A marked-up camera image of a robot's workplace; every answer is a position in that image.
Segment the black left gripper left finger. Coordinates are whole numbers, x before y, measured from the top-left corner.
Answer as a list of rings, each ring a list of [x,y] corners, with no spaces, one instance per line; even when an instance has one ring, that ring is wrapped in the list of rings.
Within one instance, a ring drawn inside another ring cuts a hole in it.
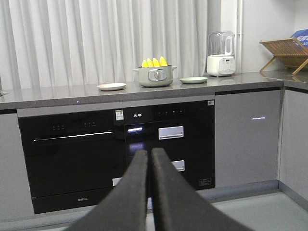
[[[147,152],[137,151],[120,182],[94,209],[66,230],[145,231],[147,167]]]

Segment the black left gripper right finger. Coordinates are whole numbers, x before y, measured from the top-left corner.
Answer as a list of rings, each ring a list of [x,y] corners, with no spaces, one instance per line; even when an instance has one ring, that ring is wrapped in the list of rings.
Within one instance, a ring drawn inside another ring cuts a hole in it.
[[[157,231],[248,231],[212,206],[182,177],[163,148],[151,151],[154,224]]]

